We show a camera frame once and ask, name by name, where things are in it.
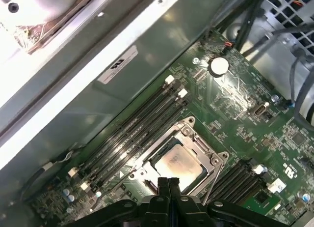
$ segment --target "white connector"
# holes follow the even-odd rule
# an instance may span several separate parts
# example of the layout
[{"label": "white connector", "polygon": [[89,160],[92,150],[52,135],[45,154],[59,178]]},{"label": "white connector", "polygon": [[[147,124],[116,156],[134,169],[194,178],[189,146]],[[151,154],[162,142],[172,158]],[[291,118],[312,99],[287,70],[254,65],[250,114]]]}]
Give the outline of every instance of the white connector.
[{"label": "white connector", "polygon": [[277,178],[272,184],[270,184],[267,189],[271,192],[271,193],[275,193],[278,192],[280,193],[283,189],[285,189],[287,185],[281,181],[281,179]]},{"label": "white connector", "polygon": [[178,93],[178,96],[180,98],[184,98],[187,95],[187,91],[185,90],[185,88],[181,89],[180,92]]},{"label": "white connector", "polygon": [[78,172],[78,169],[76,167],[73,167],[68,171],[68,175],[72,178],[74,175],[77,174],[77,172]]},{"label": "white connector", "polygon": [[85,191],[86,189],[89,188],[89,183],[88,182],[84,182],[80,185],[80,188],[83,189],[83,191]]},{"label": "white connector", "polygon": [[174,80],[175,80],[175,78],[174,78],[172,75],[169,75],[169,76],[165,79],[165,82],[169,85],[169,84],[171,84]]}]

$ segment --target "metal sheet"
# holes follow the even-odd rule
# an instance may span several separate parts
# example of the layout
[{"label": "metal sheet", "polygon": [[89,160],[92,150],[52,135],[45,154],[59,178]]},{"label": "metal sheet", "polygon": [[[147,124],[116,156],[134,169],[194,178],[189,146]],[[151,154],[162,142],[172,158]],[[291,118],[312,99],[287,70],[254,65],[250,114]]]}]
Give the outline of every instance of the metal sheet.
[{"label": "metal sheet", "polygon": [[[104,49],[92,61],[87,58],[81,65],[77,65],[76,70],[79,71],[83,68],[83,63],[90,61],[70,83],[65,85],[66,81],[55,89],[54,95],[59,91],[55,97],[44,99],[42,103],[45,106],[40,112],[1,147],[0,156],[6,158],[1,160],[2,167],[18,153],[0,171],[0,179],[5,185],[0,187],[1,200],[10,199],[32,173],[49,159],[75,142],[88,142],[100,132],[199,37],[222,0],[177,1],[154,2],[140,19],[136,19],[106,48],[104,45],[107,45],[107,42],[101,41],[92,54],[96,55],[97,51],[99,53]],[[153,24],[152,18],[158,18],[164,12],[166,13],[162,18],[145,31]],[[106,17],[106,21],[112,21],[106,14],[103,17]],[[81,40],[87,42],[87,37],[91,38],[94,31],[104,27],[100,26],[101,24],[102,22],[95,18],[86,27],[88,31],[81,33],[84,36]],[[138,56],[109,84],[93,81],[133,43],[137,46]],[[62,61],[68,61],[68,58],[72,57],[71,54],[75,54],[73,51],[77,47],[73,45],[65,49],[63,55],[58,55],[59,61],[56,59],[54,63],[61,67]],[[49,69],[53,71],[56,66],[51,65]],[[37,80],[39,84],[43,83],[43,78]],[[19,95],[19,99],[23,99],[23,94]]]}]

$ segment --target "wire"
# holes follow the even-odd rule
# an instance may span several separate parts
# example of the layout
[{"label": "wire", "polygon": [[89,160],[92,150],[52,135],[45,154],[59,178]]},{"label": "wire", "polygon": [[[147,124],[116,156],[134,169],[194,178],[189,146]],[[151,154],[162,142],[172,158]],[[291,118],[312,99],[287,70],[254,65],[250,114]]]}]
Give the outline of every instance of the wire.
[{"label": "wire", "polygon": [[215,29],[223,33],[248,7],[251,6],[252,0],[245,0],[236,7],[224,20],[222,20]]},{"label": "wire", "polygon": [[303,3],[299,0],[294,0],[293,3],[299,5],[299,6],[303,6]]},{"label": "wire", "polygon": [[306,128],[309,131],[314,131],[314,127],[311,124],[309,124],[305,118],[301,116],[300,110],[306,96],[308,95],[310,89],[313,86],[313,83],[314,83],[314,66],[310,69],[310,73],[308,74],[303,85],[301,86],[294,107],[295,120],[298,121],[304,128]]},{"label": "wire", "polygon": [[253,23],[259,13],[260,6],[264,0],[253,0],[251,7],[248,10],[248,13],[244,19],[244,22],[242,24],[242,27],[236,36],[235,39],[235,46],[234,48],[237,49],[238,51],[241,51],[244,43],[246,42],[249,33],[251,32]]},{"label": "wire", "polygon": [[294,81],[295,81],[295,70],[298,62],[300,61],[301,57],[297,57],[296,60],[291,65],[290,74],[289,74],[289,83],[290,83],[290,91],[291,91],[291,102],[295,104],[295,87],[294,87]]},{"label": "wire", "polygon": [[262,39],[260,39],[256,44],[254,44],[250,49],[245,51],[242,55],[244,57],[249,56],[251,53],[253,53],[255,50],[259,49],[266,41],[268,40],[267,36],[264,36]]},{"label": "wire", "polygon": [[25,193],[28,192],[28,190],[31,188],[31,186],[35,183],[35,181],[43,174],[45,173],[47,170],[49,170],[51,167],[53,167],[55,164],[60,164],[60,163],[64,163],[66,161],[69,161],[70,158],[76,154],[77,149],[76,150],[70,150],[66,153],[66,155],[64,156],[64,153],[62,153],[61,155],[59,155],[55,161],[53,162],[48,162],[46,164],[44,164],[38,171],[36,171],[29,179],[28,181],[23,185],[23,187],[21,188],[20,191],[20,201],[24,200],[24,196]]},{"label": "wire", "polygon": [[277,34],[283,34],[283,33],[299,33],[299,32],[307,32],[311,30],[314,30],[314,22],[310,24],[304,24],[298,27],[289,27],[289,28],[275,30],[272,32],[272,34],[277,35]]},{"label": "wire", "polygon": [[[283,28],[283,29],[275,30],[271,34],[279,35],[279,34],[283,34],[283,33],[299,33],[299,32],[307,32],[307,31],[311,31],[311,30],[314,30],[314,23],[310,23],[310,24],[306,24],[306,25],[302,25],[302,26],[298,26],[298,27],[290,27],[290,28]],[[269,40],[269,38],[267,36],[264,36],[255,45],[253,45],[250,49],[245,51],[243,53],[243,56],[244,57],[249,56],[251,53],[253,53],[258,48],[260,48],[263,44],[265,44],[268,40]]]},{"label": "wire", "polygon": [[221,13],[224,13],[226,10],[228,10],[228,3],[230,1],[233,1],[233,0],[223,0],[222,3],[217,8],[216,12],[214,13],[214,16],[210,18],[210,21],[209,21],[208,26],[207,26],[207,30],[205,32],[205,39],[209,38],[211,29],[213,28],[217,17],[219,17],[219,15],[221,15]]}]

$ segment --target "electronic component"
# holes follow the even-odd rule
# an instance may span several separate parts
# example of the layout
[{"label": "electronic component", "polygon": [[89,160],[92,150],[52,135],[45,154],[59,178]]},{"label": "electronic component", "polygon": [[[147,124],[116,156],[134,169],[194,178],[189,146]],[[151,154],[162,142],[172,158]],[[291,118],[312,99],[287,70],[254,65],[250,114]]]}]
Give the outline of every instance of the electronic component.
[{"label": "electronic component", "polygon": [[311,195],[308,192],[306,192],[304,189],[298,192],[298,197],[302,199],[302,201],[305,203],[311,200]]},{"label": "electronic component", "polygon": [[72,195],[72,194],[68,195],[68,201],[69,202],[74,202],[75,201],[75,196]]},{"label": "electronic component", "polygon": [[215,78],[221,77],[226,74],[228,69],[229,63],[223,57],[214,58],[212,61],[209,62],[208,65],[209,73]]},{"label": "electronic component", "polygon": [[300,132],[297,132],[293,137],[292,137],[292,141],[297,145],[300,146],[304,140],[305,140],[305,136],[302,135]]},{"label": "electronic component", "polygon": [[314,171],[314,163],[307,156],[302,157],[300,163],[310,171]]},{"label": "electronic component", "polygon": [[257,116],[260,116],[267,110],[268,107],[269,107],[269,103],[268,102],[264,102],[263,104],[258,105],[254,109],[254,114],[257,115]]},{"label": "electronic component", "polygon": [[63,194],[65,196],[68,196],[70,194],[70,190],[69,189],[64,189],[62,192],[63,192]]},{"label": "electronic component", "polygon": [[138,171],[134,179],[149,180],[157,186],[158,177],[178,177],[183,193],[196,195],[201,192],[229,155],[227,152],[215,153],[193,129],[194,122],[194,117],[177,122],[152,144],[135,162]]},{"label": "electronic component", "polygon": [[239,161],[215,183],[210,198],[224,199],[232,203],[240,203],[266,183],[261,176],[252,172],[250,161]]},{"label": "electronic component", "polygon": [[252,171],[254,171],[255,174],[262,174],[267,172],[267,167],[263,165],[257,165],[252,168]]},{"label": "electronic component", "polygon": [[255,199],[256,199],[260,204],[263,204],[268,198],[269,198],[269,196],[268,196],[264,191],[260,191],[260,192],[255,196]]},{"label": "electronic component", "polygon": [[285,187],[286,184],[281,181],[281,179],[277,178],[272,184],[267,187],[267,189],[274,194],[275,192],[280,193],[283,189],[285,189]]}]

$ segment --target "green circuit board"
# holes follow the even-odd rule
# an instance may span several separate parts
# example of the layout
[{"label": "green circuit board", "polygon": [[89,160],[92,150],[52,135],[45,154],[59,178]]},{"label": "green circuit board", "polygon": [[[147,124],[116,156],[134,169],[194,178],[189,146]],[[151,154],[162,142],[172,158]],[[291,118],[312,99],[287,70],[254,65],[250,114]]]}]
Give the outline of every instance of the green circuit board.
[{"label": "green circuit board", "polygon": [[[202,138],[216,152],[228,151],[230,154],[224,172],[240,159],[254,158],[267,167],[268,183],[279,178],[286,184],[280,193],[272,194],[267,189],[257,191],[243,206],[286,224],[291,224],[306,210],[314,209],[312,200],[305,203],[298,197],[300,191],[314,197],[313,171],[300,162],[304,156],[310,160],[314,159],[313,134],[294,121],[293,109],[284,109],[282,106],[285,99],[236,50],[232,49],[224,56],[230,67],[223,77],[213,78],[209,75],[207,62],[224,49],[225,42],[220,34],[214,32],[207,44],[197,42],[191,46],[58,175],[57,178],[62,180],[59,189],[62,190],[70,182],[64,180],[69,168],[83,162],[93,149],[163,84],[166,77],[172,75],[184,85],[191,102],[182,113],[167,121],[160,133],[175,121],[194,116],[196,118],[194,129]],[[256,108],[265,102],[269,104],[266,112],[256,115],[254,113]],[[133,160],[115,174],[110,181],[112,186],[130,171],[132,163],[138,156],[139,154],[134,156]],[[104,197],[99,208],[119,200],[121,195],[140,202],[144,196],[153,194],[136,180],[126,179],[123,186],[123,190],[119,190],[119,195],[110,194]],[[264,196],[267,195],[263,203],[257,200],[260,192],[264,192]],[[56,214],[63,223],[88,214],[93,203],[91,198],[79,195],[77,198],[80,201],[72,207],[71,213],[66,213],[64,210],[67,203],[59,197],[59,193],[60,190],[44,193],[32,202],[32,206],[36,210],[40,209],[49,197],[55,205],[46,205],[45,211]]]}]

